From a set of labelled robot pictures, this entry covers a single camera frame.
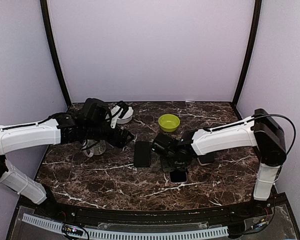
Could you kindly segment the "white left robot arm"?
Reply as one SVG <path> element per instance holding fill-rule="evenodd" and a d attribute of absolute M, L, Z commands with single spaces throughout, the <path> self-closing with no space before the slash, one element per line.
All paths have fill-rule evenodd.
<path fill-rule="evenodd" d="M 0 183 L 36 205 L 50 218 L 57 218 L 60 206 L 49 188 L 18 170 L 6 154 L 43 145 L 81 143 L 81 151 L 91 158 L 104 153 L 103 143 L 124 148 L 134 135 L 120 128 L 133 118 L 134 110 L 123 101 L 113 107 L 97 99 L 88 98 L 74 114 L 60 112 L 48 118 L 19 125 L 0 125 Z"/>

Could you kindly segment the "clear magsafe phone case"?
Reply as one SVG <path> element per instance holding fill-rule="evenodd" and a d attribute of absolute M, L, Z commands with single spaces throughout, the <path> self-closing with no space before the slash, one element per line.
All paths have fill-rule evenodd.
<path fill-rule="evenodd" d="M 168 172 L 170 182 L 173 184 L 184 184 L 188 181 L 188 169 L 177 168 Z"/>

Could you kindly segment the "black smartphone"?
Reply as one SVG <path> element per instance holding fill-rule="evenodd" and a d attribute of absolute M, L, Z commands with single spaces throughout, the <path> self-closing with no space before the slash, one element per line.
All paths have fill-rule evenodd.
<path fill-rule="evenodd" d="M 151 144 L 148 141 L 136 141 L 134 145 L 133 165 L 136 168 L 148 168 L 151 165 Z"/>

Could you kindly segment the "black phone with purple edge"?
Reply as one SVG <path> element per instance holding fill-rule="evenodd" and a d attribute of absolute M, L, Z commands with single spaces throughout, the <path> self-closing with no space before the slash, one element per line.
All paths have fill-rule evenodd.
<path fill-rule="evenodd" d="M 186 171 L 180 171 L 180 170 L 174 170 L 169 173 L 170 181 L 175 184 L 181 184 L 187 182 L 187 172 Z"/>

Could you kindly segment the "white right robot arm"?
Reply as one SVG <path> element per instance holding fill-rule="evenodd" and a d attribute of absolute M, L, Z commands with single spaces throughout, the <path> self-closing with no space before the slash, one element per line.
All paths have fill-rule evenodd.
<path fill-rule="evenodd" d="M 185 132 L 180 139 L 159 133 L 151 145 L 166 163 L 165 172 L 186 171 L 194 159 L 209 164 L 214 161 L 215 152 L 240 147 L 256 147 L 260 154 L 253 200 L 245 205 L 245 213 L 256 217 L 264 210 L 264 201 L 270 197 L 280 168 L 287 159 L 285 133 L 273 114 L 258 108 L 242 120 Z"/>

